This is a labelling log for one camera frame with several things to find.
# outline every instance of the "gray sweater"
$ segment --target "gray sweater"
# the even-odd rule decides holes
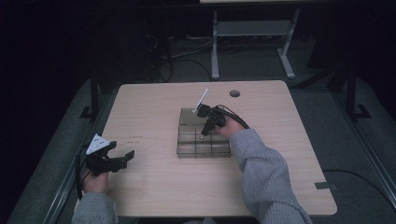
[[[312,223],[291,190],[288,165],[277,151],[252,129],[234,133],[230,144],[243,172],[245,205],[260,223]],[[101,193],[85,194],[73,216],[73,223],[116,222],[114,202]]]

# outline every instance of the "person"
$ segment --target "person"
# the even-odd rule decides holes
[[[242,171],[243,198],[247,209],[260,223],[312,223],[291,190],[288,165],[275,150],[267,147],[253,129],[226,116],[225,125],[215,128],[230,140]],[[88,175],[85,195],[73,216],[73,223],[114,223],[115,205],[104,193],[107,175]],[[206,218],[203,223],[215,223]]]

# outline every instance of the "gray carpet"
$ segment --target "gray carpet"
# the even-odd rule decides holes
[[[263,38],[241,44],[234,52],[224,50],[219,56],[220,81],[231,80],[271,80],[281,79],[288,85],[295,85],[319,72],[307,69],[313,40],[295,40],[290,46],[289,58],[296,78],[286,78],[276,48],[282,40]],[[173,54],[183,52],[200,44],[190,41],[172,43]],[[209,50],[175,60],[175,72],[170,82],[209,81],[206,70],[210,71]],[[161,67],[163,76],[169,76],[169,70]],[[325,77],[305,90],[292,90],[291,95],[300,113],[318,161],[323,170],[343,170],[325,172],[325,176],[334,190],[332,194],[338,206],[338,212],[331,217],[312,217],[314,223],[396,223],[396,213],[385,198],[367,182],[353,172],[365,177],[381,189],[375,172],[346,117],[344,108],[339,105],[337,95],[326,90],[330,77]],[[106,116],[116,96],[101,94],[101,116],[96,122],[80,119],[79,115],[90,104],[90,86],[81,87],[69,110],[64,116],[58,131],[52,138],[46,154],[37,167],[31,182],[21,196],[9,223],[41,223],[50,209],[63,176],[74,159],[79,146],[90,139],[92,133],[99,133],[106,124]],[[358,82],[357,103],[364,104],[371,119],[360,119],[358,125],[363,129],[371,145],[386,165],[392,177],[396,177],[396,124],[378,103],[371,88],[364,82]],[[38,189],[45,189],[45,197],[37,195]],[[77,195],[72,192],[58,223],[70,223]],[[133,218],[122,217],[120,223],[134,223]],[[178,218],[142,218],[139,223],[180,223]],[[218,219],[219,223],[255,223],[251,218],[232,220]]]

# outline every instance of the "floor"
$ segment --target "floor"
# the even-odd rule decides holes
[[[178,55],[189,49],[202,46],[208,39],[171,41],[172,54]],[[220,46],[219,81],[233,80],[284,80],[290,87],[301,83],[320,72],[306,68],[315,39],[294,40],[288,57],[296,78],[286,78],[276,49],[283,39],[248,38],[224,41]],[[210,81],[210,49],[186,55],[174,60],[175,70],[171,74],[164,63],[157,69],[163,78],[157,82],[203,82]],[[290,89],[305,129],[317,154],[320,166],[338,206],[338,212],[330,217],[312,217],[314,223],[396,223],[395,208],[389,203],[376,177],[357,130],[364,133],[369,145],[387,168],[389,175],[396,177],[396,123],[381,104],[369,85],[358,79],[357,104],[364,105],[370,119],[351,121],[345,112],[345,90],[333,93],[327,90],[331,76],[301,89]],[[17,209],[9,223],[40,223],[43,219],[56,223],[70,223],[77,195],[69,195],[61,186],[67,185],[67,174],[73,167],[78,148],[87,143],[93,133],[101,132],[106,117],[117,96],[117,90],[100,94],[100,113],[95,121],[79,116],[85,106],[90,105],[90,83],[85,83],[69,106],[64,119],[32,179],[20,198]],[[53,159],[62,157],[62,161]],[[47,197],[38,196],[37,189]],[[56,209],[57,203],[65,204],[63,210]],[[182,223],[184,218],[128,218],[121,217],[120,223]],[[253,218],[219,218],[218,223],[256,223]]]

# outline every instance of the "background table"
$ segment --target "background table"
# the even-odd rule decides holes
[[[128,167],[110,175],[109,196],[120,216],[250,216],[242,199],[241,172],[231,158],[179,159],[180,110],[194,107],[204,89],[204,104],[227,105],[278,150],[290,169],[297,200],[309,215],[332,215],[336,205],[325,182],[286,84],[282,81],[124,85],[103,137],[117,141],[110,157],[135,150]],[[233,98],[231,90],[241,95]]]

